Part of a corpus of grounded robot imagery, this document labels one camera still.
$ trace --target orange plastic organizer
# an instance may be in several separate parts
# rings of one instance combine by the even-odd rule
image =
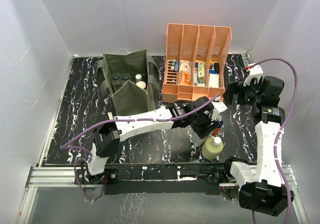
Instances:
[[[178,100],[196,100],[206,96],[214,97],[222,94],[224,87],[224,68],[231,43],[231,28],[169,23],[166,33],[166,61],[162,101],[173,103]],[[191,62],[191,83],[194,83],[196,61],[204,61],[205,87],[179,84],[179,72],[171,72],[173,60]],[[218,62],[220,67],[219,88],[209,87],[209,66],[211,60]]]

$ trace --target marble tabletop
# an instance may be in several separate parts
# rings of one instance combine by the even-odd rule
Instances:
[[[101,57],[79,57],[72,63],[67,87],[65,89],[60,112],[56,121],[47,156],[43,166],[72,165],[84,152],[70,149],[60,150],[60,146],[90,127],[106,119],[107,112],[115,114],[111,95],[102,97],[96,84],[96,66]],[[154,56],[160,64],[160,86],[163,84],[165,57]],[[246,77],[240,54],[229,54],[224,69],[225,87],[229,81],[238,81]],[[163,105],[159,93],[156,106]],[[222,138],[224,149],[214,162],[224,162],[230,156],[255,162],[257,160],[257,137],[254,119],[249,106],[234,104],[223,112],[223,127],[218,136]],[[203,162],[200,148],[191,140],[195,133],[191,127],[170,130],[157,130],[131,137],[120,143],[119,152],[109,158],[110,163],[181,163]],[[91,150],[93,137],[88,134],[74,145]]]

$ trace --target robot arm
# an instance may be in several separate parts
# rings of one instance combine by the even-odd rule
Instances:
[[[245,160],[230,158],[225,163],[227,176],[235,178],[239,188],[239,204],[242,208],[278,216],[287,206],[287,192],[277,169],[274,157],[274,141],[280,125],[285,120],[285,112],[278,107],[284,82],[266,76],[259,65],[250,69],[245,81],[231,83],[223,94],[227,105],[233,95],[238,94],[238,104],[252,106],[256,123],[257,167],[254,174]],[[278,160],[282,162],[281,137],[277,142]]]
[[[108,113],[109,119],[170,119],[192,112],[196,108],[205,104],[209,99],[201,97],[194,102],[176,102],[161,107],[155,111],[141,113],[131,116],[115,116]],[[91,161],[87,165],[87,176],[102,174],[105,164],[110,156],[118,153],[119,143],[137,134],[142,134],[159,129],[184,128],[188,125],[203,139],[209,136],[216,128],[221,127],[217,117],[226,110],[223,102],[214,101],[201,110],[188,115],[183,119],[167,122],[156,121],[135,121],[135,122],[115,122],[108,123],[93,132],[94,143],[92,145]]]

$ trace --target white bottle cap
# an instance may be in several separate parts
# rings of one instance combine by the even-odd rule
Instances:
[[[145,82],[143,82],[143,81],[139,81],[139,82],[137,82],[136,83],[136,85],[138,86],[138,87],[140,87],[140,88],[142,88],[142,89],[145,89],[146,88],[146,83]]]
[[[215,137],[215,138],[213,139],[212,144],[215,145],[215,146],[219,146],[221,142],[222,142],[222,140],[221,140],[220,137]]]
[[[142,76],[141,76],[141,74],[137,74],[136,76],[135,76],[135,80],[137,81],[137,82],[139,82],[139,81],[141,81],[142,80]]]

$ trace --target green fabric bag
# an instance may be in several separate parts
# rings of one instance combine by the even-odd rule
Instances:
[[[98,61],[96,82],[104,97],[111,93],[115,111],[118,116],[128,116],[155,110],[154,96],[159,93],[159,68],[147,50],[127,55],[103,54]],[[127,81],[117,92],[112,88],[113,73],[130,73]],[[136,74],[141,74],[147,81],[146,91],[132,81]]]

